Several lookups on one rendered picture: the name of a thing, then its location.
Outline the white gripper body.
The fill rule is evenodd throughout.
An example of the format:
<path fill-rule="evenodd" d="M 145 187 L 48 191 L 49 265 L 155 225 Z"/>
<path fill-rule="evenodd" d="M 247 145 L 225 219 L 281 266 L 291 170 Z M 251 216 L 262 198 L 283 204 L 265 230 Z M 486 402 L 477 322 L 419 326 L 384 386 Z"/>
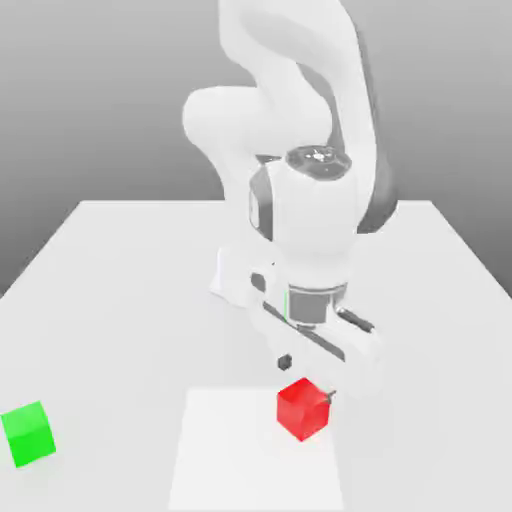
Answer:
<path fill-rule="evenodd" d="M 330 306 L 325 323 L 305 327 L 262 304 L 255 307 L 255 329 L 267 342 L 275 367 L 277 350 L 292 353 L 290 370 L 276 367 L 290 382 L 306 377 L 316 385 L 316 377 L 326 374 L 341 395 L 368 397 L 381 390 L 383 341 L 375 328 L 355 321 L 346 310 Z"/>

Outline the small red cube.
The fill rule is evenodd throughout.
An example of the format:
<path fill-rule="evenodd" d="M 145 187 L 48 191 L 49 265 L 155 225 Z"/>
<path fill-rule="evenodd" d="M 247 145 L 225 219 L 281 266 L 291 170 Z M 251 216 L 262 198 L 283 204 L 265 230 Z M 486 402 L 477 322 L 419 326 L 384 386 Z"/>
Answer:
<path fill-rule="evenodd" d="M 331 397 L 303 377 L 277 393 L 277 422 L 303 442 L 328 425 Z"/>

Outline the small green cube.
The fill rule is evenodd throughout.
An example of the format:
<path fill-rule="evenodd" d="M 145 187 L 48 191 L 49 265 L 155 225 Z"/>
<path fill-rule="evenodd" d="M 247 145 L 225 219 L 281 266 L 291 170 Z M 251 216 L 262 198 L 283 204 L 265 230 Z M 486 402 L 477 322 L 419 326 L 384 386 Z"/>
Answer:
<path fill-rule="evenodd" d="M 0 420 L 16 468 L 56 452 L 48 416 L 40 401 L 0 414 Z"/>

